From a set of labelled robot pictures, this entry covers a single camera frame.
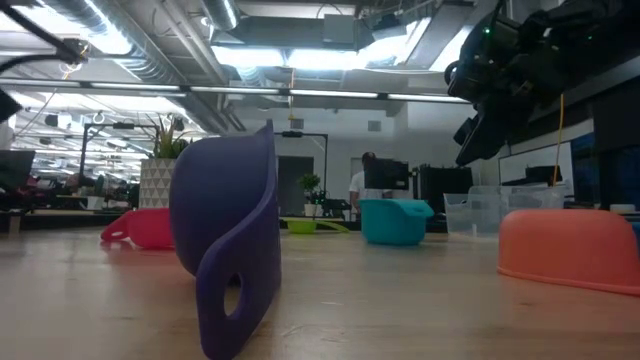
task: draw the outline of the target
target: purple plastic object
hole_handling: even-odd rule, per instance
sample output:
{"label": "purple plastic object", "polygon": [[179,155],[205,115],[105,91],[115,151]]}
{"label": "purple plastic object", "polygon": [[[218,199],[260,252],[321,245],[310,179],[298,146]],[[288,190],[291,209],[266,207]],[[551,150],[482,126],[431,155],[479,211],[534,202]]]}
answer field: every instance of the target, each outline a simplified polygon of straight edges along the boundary
{"label": "purple plastic object", "polygon": [[[271,122],[254,136],[200,140],[176,163],[171,230],[180,261],[196,274],[200,341],[211,359],[240,352],[280,287],[275,163]],[[227,316],[234,274],[241,294]]]}

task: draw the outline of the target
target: potted plant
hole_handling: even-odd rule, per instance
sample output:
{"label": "potted plant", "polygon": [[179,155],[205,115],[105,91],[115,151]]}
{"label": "potted plant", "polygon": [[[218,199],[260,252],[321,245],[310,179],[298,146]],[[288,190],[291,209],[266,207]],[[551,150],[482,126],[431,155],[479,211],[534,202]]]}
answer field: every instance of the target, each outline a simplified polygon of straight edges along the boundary
{"label": "potted plant", "polygon": [[173,114],[160,115],[159,121],[153,121],[158,126],[158,136],[153,137],[153,154],[149,159],[142,160],[140,166],[140,208],[166,208],[169,207],[169,189],[171,187],[171,175],[176,159],[190,144],[182,139],[185,133],[174,139],[176,127],[183,127],[183,119]]}
{"label": "potted plant", "polygon": [[304,216],[316,216],[318,211],[318,185],[320,185],[320,177],[316,174],[304,174],[298,183],[304,191],[307,203],[304,205]]}

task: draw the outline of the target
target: ceiling light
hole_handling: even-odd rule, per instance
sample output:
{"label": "ceiling light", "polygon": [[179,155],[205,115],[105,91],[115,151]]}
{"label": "ceiling light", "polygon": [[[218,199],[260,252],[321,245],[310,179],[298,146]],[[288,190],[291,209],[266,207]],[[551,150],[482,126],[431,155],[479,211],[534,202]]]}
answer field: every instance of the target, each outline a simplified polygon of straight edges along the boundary
{"label": "ceiling light", "polygon": [[277,49],[228,48],[212,46],[221,64],[235,67],[284,66],[282,53]]}
{"label": "ceiling light", "polygon": [[377,93],[369,93],[369,92],[296,90],[296,89],[291,89],[291,95],[298,95],[298,96],[335,96],[335,97],[349,97],[349,98],[357,98],[357,99],[375,99],[376,97],[378,97]]}
{"label": "ceiling light", "polygon": [[256,89],[240,87],[192,86],[191,90],[221,94],[278,95],[278,89]]}
{"label": "ceiling light", "polygon": [[[61,154],[61,155],[69,155],[69,156],[80,156],[82,154],[81,151],[67,151],[67,150],[40,150],[36,149],[35,152],[39,154]],[[128,157],[132,159],[148,159],[149,157],[145,154],[133,153],[133,152],[121,152],[121,151],[87,151],[87,155],[104,155],[104,156],[121,156]]]}
{"label": "ceiling light", "polygon": [[127,145],[129,145],[128,143],[122,141],[122,140],[118,140],[118,139],[108,139],[106,141],[107,144],[111,144],[114,145],[116,147],[122,147],[122,148],[126,148]]}
{"label": "ceiling light", "polygon": [[413,94],[389,94],[389,100],[418,101],[418,102],[444,102],[468,104],[469,102],[460,98],[446,95],[413,95]]}
{"label": "ceiling light", "polygon": [[94,82],[91,85],[94,88],[98,88],[98,89],[131,89],[131,90],[144,90],[144,91],[180,90],[180,87],[177,85],[126,84],[126,83],[102,83],[102,82]]}
{"label": "ceiling light", "polygon": [[[102,26],[99,33],[94,33],[79,23],[67,20],[64,16],[47,6],[42,0],[38,0],[38,3],[41,6],[16,6],[15,8],[22,15],[42,26],[48,32],[65,35],[65,37],[83,37],[102,52],[122,55],[131,50],[131,44],[127,38],[116,29],[93,2],[85,1],[86,5],[91,7],[92,10],[98,14],[98,17],[100,17]],[[15,24],[5,16],[0,17],[0,30],[27,32],[26,29]]]}
{"label": "ceiling light", "polygon": [[351,70],[357,65],[355,51],[293,50],[287,65],[306,70]]}
{"label": "ceiling light", "polygon": [[[0,85],[15,85],[16,80],[12,78],[0,78]],[[17,86],[43,86],[46,88],[59,87],[59,88],[79,88],[80,82],[69,80],[38,80],[38,79],[20,79],[20,83]]]}
{"label": "ceiling light", "polygon": [[449,64],[460,58],[460,48],[471,32],[471,26],[463,27],[456,36],[445,46],[436,61],[429,68],[430,71],[444,71]]}

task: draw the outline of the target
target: desk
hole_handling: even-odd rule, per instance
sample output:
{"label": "desk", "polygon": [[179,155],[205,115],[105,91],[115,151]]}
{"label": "desk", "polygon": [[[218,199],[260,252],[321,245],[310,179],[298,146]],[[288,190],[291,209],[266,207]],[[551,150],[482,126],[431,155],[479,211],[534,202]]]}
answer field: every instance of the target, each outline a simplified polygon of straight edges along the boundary
{"label": "desk", "polygon": [[[175,254],[101,248],[99,234],[0,241],[0,358],[205,360]],[[282,289],[237,359],[638,358],[640,299],[498,275],[495,242],[427,240],[283,232]]]}

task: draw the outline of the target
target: white planter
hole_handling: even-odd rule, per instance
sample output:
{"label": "white planter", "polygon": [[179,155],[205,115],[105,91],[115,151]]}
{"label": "white planter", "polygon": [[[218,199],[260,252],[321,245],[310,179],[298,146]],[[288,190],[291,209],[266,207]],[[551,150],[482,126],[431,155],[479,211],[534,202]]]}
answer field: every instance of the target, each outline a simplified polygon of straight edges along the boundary
{"label": "white planter", "polygon": [[169,207],[175,159],[147,159],[140,165],[140,209]]}
{"label": "white planter", "polygon": [[318,205],[316,204],[304,204],[304,216],[316,216],[318,211]]}

